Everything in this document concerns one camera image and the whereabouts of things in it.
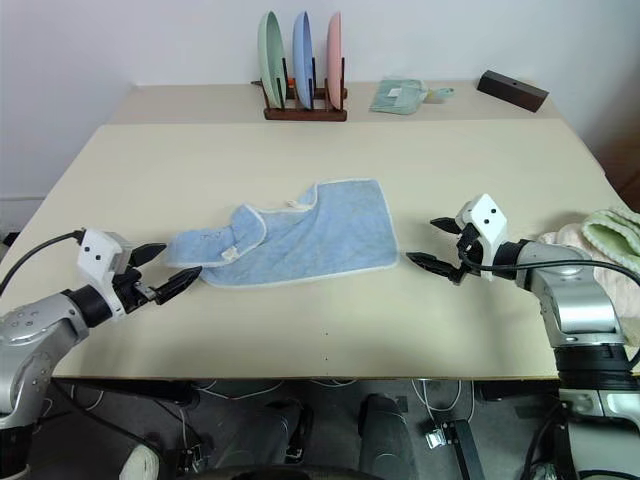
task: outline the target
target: beige tabletop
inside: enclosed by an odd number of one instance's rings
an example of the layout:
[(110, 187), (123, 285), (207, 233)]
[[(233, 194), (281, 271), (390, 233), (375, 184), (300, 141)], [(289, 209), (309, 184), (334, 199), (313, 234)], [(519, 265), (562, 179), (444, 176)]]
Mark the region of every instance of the beige tabletop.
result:
[[(233, 95), (232, 88), (219, 88)], [(357, 90), (350, 91), (354, 104)], [(140, 92), (132, 93), (133, 104), (151, 95)], [(153, 94), (160, 102), (160, 91)], [(476, 101), (499, 102), (477, 95)], [(243, 115), (259, 112), (257, 99), (243, 100), (252, 107)], [(149, 112), (135, 114), (128, 100), (51, 191), (0, 274), (30, 247), (78, 227), (166, 242), (176, 232), (228, 224), (241, 203), (283, 206), (328, 179), (377, 179), (400, 250), (448, 261), (455, 260), (455, 239), (428, 221), (455, 215), (478, 193), (490, 193), (502, 207), (512, 240), (621, 203), (557, 114), (523, 116), (517, 107), (497, 105), (511, 113), (413, 121), (378, 114), (346, 123), (266, 122), (254, 115), (251, 122), (220, 123), (194, 120), (206, 113), (201, 105), (191, 112), (183, 105), (182, 120), (156, 112), (154, 122), (145, 117)], [(352, 118), (373, 115), (346, 106)], [(474, 108), (471, 101), (469, 111)], [(131, 123), (123, 123), (127, 115)], [(80, 287), (76, 254), (73, 242), (39, 254), (16, 275), (0, 310)], [(143, 271), (150, 284), (174, 273), (161, 261)], [(393, 269), (292, 286), (225, 290), (198, 282), (166, 305), (94, 329), (56, 374), (537, 378), (555, 376), (555, 366), (533, 295), (508, 281), (475, 277), (454, 287), (402, 258)]]

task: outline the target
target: white cable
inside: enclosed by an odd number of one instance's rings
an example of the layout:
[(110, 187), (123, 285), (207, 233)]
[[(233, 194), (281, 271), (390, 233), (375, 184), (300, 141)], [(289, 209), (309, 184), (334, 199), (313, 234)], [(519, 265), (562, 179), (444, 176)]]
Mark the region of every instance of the white cable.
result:
[(411, 386), (413, 387), (413, 391), (416, 392), (416, 397), (418, 397), (418, 400), (420, 400), (420, 403), (426, 407), (427, 404), (424, 403), (424, 399), (420, 395), (420, 392), (418, 392), (418, 389), (416, 388), (416, 384), (413, 382), (413, 380), (411, 380)]
[(427, 405), (429, 405), (429, 408), (431, 410), (433, 410), (434, 412), (450, 412), (451, 410), (453, 410), (456, 406), (456, 404), (458, 403), (458, 400), (460, 400), (460, 394), (462, 393), (462, 380), (458, 380), (458, 392), (456, 393), (456, 398), (453, 400), (453, 402), (451, 402), (451, 404), (448, 407), (445, 408), (436, 408), (433, 407), (429, 404), (429, 399), (427, 398), (427, 395), (425, 393), (425, 402), (427, 403)]
[(473, 380), (471, 380), (471, 413), (469, 413), (469, 418), (467, 418), (467, 422), (471, 421), (475, 410), (476, 410), (476, 389), (473, 387)]
[(334, 383), (330, 384), (330, 383), (321, 382), (320, 380), (309, 380), (309, 381), (311, 383), (315, 383), (316, 385), (321, 385), (321, 386), (327, 387), (327, 388), (348, 387), (349, 385), (353, 385), (354, 383), (357, 382), (357, 380), (349, 380), (348, 382), (345, 382), (345, 383), (339, 383), (337, 380), (332, 380)]
[(182, 441), (184, 442), (184, 449), (187, 450), (189, 448), (189, 445), (187, 444), (187, 427), (182, 409), (180, 409), (180, 418), (182, 419)]
[[(431, 419), (433, 420), (433, 414), (432, 414), (432, 410), (433, 411), (437, 411), (437, 412), (448, 412), (450, 410), (453, 410), (453, 407), (455, 406), (455, 404), (458, 402), (459, 398), (460, 398), (460, 392), (461, 392), (461, 386), (462, 386), (462, 381), (458, 380), (458, 394), (456, 395), (456, 398), (454, 400), (454, 402), (447, 407), (446, 409), (437, 409), (432, 407), (431, 405), (429, 405), (429, 401), (427, 398), (427, 388), (426, 388), (426, 380), (421, 380), (422, 382), (422, 391), (424, 392), (424, 398), (422, 397), (422, 395), (420, 395), (420, 392), (418, 392), (418, 389), (416, 387), (416, 384), (414, 383), (413, 379), (411, 380), (411, 386), (413, 387), (413, 391), (416, 392), (416, 396), (418, 397), (418, 400), (420, 400), (420, 403), (422, 403), (422, 405), (424, 405), (427, 408), (427, 413), (429, 413), (429, 417), (431, 417)], [(469, 418), (467, 419), (467, 422), (470, 422), (471, 419), (473, 418), (473, 414), (475, 413), (475, 408), (476, 408), (476, 392), (475, 392), (475, 388), (474, 388), (474, 383), (473, 380), (471, 380), (471, 412), (469, 413)]]
[(104, 390), (100, 390), (100, 395), (98, 395), (98, 399), (93, 403), (93, 405), (90, 405), (87, 408), (85, 408), (85, 410), (87, 412), (90, 412), (91, 410), (96, 408), (98, 405), (100, 405), (100, 402), (102, 401), (102, 397), (104, 397)]
[[(71, 397), (72, 400), (75, 399), (75, 394), (76, 394), (76, 385), (74, 383), (71, 385), (71, 391), (69, 392), (69, 396)], [(85, 411), (90, 412), (91, 410), (96, 408), (98, 405), (100, 405), (100, 402), (102, 401), (102, 397), (104, 397), (104, 390), (100, 390), (98, 399), (95, 402), (93, 402), (93, 404), (89, 405), (88, 407), (83, 407)]]
[(244, 400), (245, 398), (257, 397), (258, 395), (263, 395), (265, 393), (273, 392), (282, 386), (284, 380), (280, 380), (275, 386), (271, 388), (267, 388), (265, 390), (260, 390), (259, 392), (247, 393), (246, 395), (240, 395), (239, 397), (229, 397), (227, 395), (223, 395), (222, 393), (212, 392), (210, 390), (206, 390), (204, 388), (196, 388), (199, 392), (206, 393), (207, 395), (211, 395), (212, 397), (222, 398), (224, 400)]
[(46, 417), (48, 413), (51, 411), (51, 409), (53, 408), (53, 400), (51, 400), (50, 398), (45, 398), (44, 401), (49, 402), (49, 406), (47, 406), (47, 408), (44, 409), (44, 412), (42, 413), (42, 415), (40, 415), (41, 417)]
[[(44, 399), (45, 402), (49, 402), (49, 405), (47, 405), (47, 408), (44, 409), (44, 412), (42, 412), (42, 415), (40, 415), (40, 418), (44, 418), (47, 416), (47, 414), (51, 411), (51, 409), (53, 408), (53, 400), (51, 400), (50, 398), (46, 397)], [(35, 430), (33, 431), (33, 434), (35, 435), (36, 433), (39, 433), (40, 430), (42, 430), (42, 425), (39, 424)]]
[(429, 414), (429, 418), (433, 423), (436, 423), (436, 419), (433, 418), (433, 412), (431, 411), (431, 407), (429, 406), (429, 402), (427, 401), (427, 381), (420, 380), (422, 382), (422, 393), (424, 394), (424, 406), (427, 408), (427, 413)]

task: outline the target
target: green towel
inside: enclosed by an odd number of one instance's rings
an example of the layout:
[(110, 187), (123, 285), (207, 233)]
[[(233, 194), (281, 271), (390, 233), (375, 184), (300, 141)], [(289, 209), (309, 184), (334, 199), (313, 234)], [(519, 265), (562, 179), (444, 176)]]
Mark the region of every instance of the green towel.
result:
[(612, 207), (589, 215), (582, 233), (613, 261), (640, 274), (640, 213)]

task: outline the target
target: folded towel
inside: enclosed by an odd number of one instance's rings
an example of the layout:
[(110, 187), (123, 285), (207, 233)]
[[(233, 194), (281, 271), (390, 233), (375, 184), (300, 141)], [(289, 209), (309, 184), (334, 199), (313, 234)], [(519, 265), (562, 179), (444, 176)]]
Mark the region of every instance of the folded towel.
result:
[(240, 206), (231, 225), (178, 234), (167, 264), (211, 285), (251, 287), (391, 267), (398, 247), (376, 180), (318, 183), (282, 210)]
[(598, 250), (640, 274), (640, 213), (613, 207), (589, 215), (582, 233)]
[[(577, 247), (591, 255), (593, 260), (615, 263), (587, 241), (579, 223), (570, 223), (557, 232), (545, 233), (538, 241)], [(593, 275), (613, 302), (627, 344), (640, 346), (640, 287), (622, 273), (606, 268), (594, 268)]]

